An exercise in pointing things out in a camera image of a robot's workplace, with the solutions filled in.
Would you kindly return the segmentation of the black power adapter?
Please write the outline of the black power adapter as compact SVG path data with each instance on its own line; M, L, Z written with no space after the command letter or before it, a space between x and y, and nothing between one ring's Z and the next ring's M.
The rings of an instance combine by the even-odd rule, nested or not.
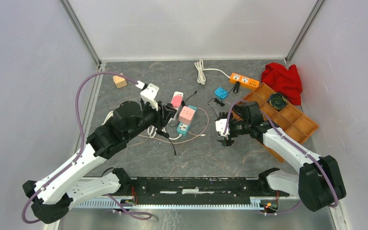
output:
M236 82L232 91L234 93L238 93L239 92L239 88L240 88L240 82Z

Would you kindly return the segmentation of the blue folding extension socket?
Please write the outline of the blue folding extension socket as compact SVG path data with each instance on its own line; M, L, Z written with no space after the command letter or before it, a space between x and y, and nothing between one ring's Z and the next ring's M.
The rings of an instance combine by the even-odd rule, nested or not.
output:
M219 87L214 91L214 94L218 99L225 99L228 96L229 92L222 87Z

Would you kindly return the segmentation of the orange power strip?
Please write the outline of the orange power strip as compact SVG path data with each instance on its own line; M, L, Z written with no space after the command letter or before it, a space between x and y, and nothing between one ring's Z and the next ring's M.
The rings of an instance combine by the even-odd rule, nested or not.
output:
M238 73L232 73L229 81L233 84L239 83L240 86L251 90L257 89L260 85L258 80L240 75Z

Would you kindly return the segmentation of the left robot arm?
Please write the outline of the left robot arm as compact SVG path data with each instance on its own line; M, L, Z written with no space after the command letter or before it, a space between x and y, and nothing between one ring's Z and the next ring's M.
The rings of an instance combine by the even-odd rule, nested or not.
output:
M87 137L80 150L50 175L39 181L27 181L23 190L29 198L36 221L56 222L76 205L98 196L131 190L131 179L123 169L115 169L100 178L80 183L89 171L127 147L129 141L148 127L163 129L175 116L172 104L161 101L152 107L149 102L123 102L103 125Z

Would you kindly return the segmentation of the wooden cube adapter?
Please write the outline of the wooden cube adapter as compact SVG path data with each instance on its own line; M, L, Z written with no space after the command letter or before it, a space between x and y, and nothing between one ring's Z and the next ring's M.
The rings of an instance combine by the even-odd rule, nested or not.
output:
M121 88L127 86L126 79L123 78L123 77L117 76L117 75L113 76L113 82L114 82L116 88L118 88L118 89L121 89Z

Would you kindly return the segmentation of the teal power strip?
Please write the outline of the teal power strip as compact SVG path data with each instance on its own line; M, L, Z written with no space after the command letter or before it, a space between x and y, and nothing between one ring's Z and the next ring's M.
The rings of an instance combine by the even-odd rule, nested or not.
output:
M196 107L194 107L194 106L188 105L188 107L191 107L191 108L195 109L195 112L197 111L197 108L196 108ZM188 133L188 130L189 130L189 128L190 128L190 125L186 125L186 124L183 124L183 123L179 122L179 124L178 124L178 126L177 126L177 128L176 128L176 132L177 132L177 134L178 134L178 135L182 135L182 136L186 136L186 135L187 135L187 133Z

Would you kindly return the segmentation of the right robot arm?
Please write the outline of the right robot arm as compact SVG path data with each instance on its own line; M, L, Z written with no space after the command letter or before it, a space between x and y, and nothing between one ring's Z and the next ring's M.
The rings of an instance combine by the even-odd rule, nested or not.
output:
M219 142L231 146L234 138L248 135L275 151L296 171L296 174L272 168L259 174L258 191L269 196L282 191L296 196L310 211L337 207L346 197L346 189L337 160L321 156L290 137L275 123L257 102L238 100L228 112L219 113L215 128Z

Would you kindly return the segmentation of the pink plug adapter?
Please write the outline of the pink plug adapter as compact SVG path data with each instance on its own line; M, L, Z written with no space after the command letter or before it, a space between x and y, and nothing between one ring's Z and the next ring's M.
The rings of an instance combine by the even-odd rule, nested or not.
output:
M184 106L179 114L179 122L186 125L190 125L194 118L195 113L196 113L195 109L188 106Z

